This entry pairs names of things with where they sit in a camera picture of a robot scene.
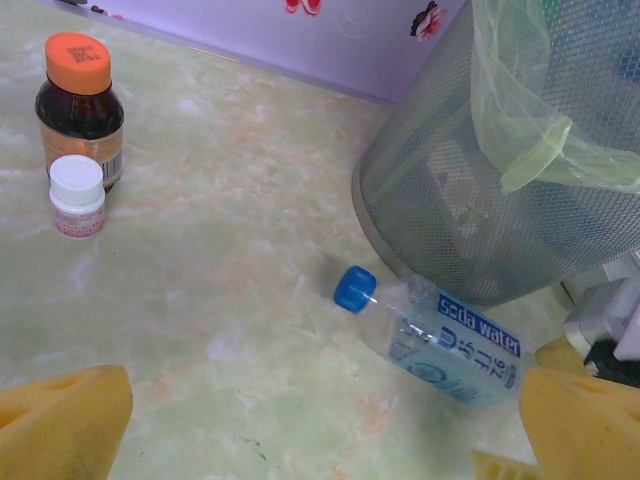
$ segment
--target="pill bottle label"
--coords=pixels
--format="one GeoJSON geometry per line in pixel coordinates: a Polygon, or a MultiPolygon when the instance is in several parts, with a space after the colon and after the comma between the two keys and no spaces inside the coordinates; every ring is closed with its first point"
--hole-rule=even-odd
{"type": "Polygon", "coordinates": [[[53,223],[60,233],[69,238],[89,238],[97,234],[104,225],[104,206],[99,210],[82,215],[65,213],[55,206],[53,223]]]}
{"type": "Polygon", "coordinates": [[[56,132],[42,121],[40,132],[44,144],[44,156],[49,167],[64,155],[84,155],[94,159],[102,167],[104,188],[113,186],[122,176],[122,133],[116,132],[97,140],[84,140],[56,132]]]}

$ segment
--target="black object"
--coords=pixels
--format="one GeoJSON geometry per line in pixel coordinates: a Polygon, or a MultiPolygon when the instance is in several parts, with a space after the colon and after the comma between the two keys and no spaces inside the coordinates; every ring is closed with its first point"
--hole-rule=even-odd
{"type": "Polygon", "coordinates": [[[640,361],[621,362],[613,356],[615,340],[594,343],[584,361],[587,370],[596,378],[640,388],[640,361]]]}

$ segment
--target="marble countertop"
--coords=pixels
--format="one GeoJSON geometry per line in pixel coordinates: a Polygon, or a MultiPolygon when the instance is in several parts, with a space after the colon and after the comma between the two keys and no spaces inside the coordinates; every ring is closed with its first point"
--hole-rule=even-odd
{"type": "MultiPolygon", "coordinates": [[[[391,278],[350,172],[388,111],[35,2],[0,3],[0,387],[99,364],[135,406],[112,479],[471,479],[533,460],[517,402],[474,410],[364,346],[336,265],[391,278]],[[33,101],[48,35],[103,41],[126,113],[105,229],[53,227],[33,101]]],[[[560,287],[489,315],[533,346],[560,287]]]]}

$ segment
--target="medicine bottle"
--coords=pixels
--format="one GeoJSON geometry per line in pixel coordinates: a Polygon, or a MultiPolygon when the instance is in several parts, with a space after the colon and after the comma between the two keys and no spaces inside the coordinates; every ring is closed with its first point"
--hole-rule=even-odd
{"type": "Polygon", "coordinates": [[[65,155],[49,169],[53,223],[69,238],[93,237],[104,225],[102,170],[91,158],[65,155]]]}
{"type": "Polygon", "coordinates": [[[124,111],[111,90],[111,57],[81,33],[52,35],[45,44],[47,81],[36,97],[47,172],[54,160],[84,155],[102,168],[106,191],[122,175],[124,111]]]}

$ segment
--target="trash bag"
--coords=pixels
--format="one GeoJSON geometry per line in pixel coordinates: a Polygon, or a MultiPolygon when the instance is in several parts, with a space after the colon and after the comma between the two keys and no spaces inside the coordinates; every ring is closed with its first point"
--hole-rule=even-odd
{"type": "MultiPolygon", "coordinates": [[[[557,8],[557,0],[546,1],[557,8]]],[[[472,3],[471,113],[482,152],[502,174],[503,193],[533,180],[640,193],[639,155],[596,144],[542,99],[551,49],[543,1],[472,3]]],[[[624,88],[640,88],[627,83],[624,88]]]]}

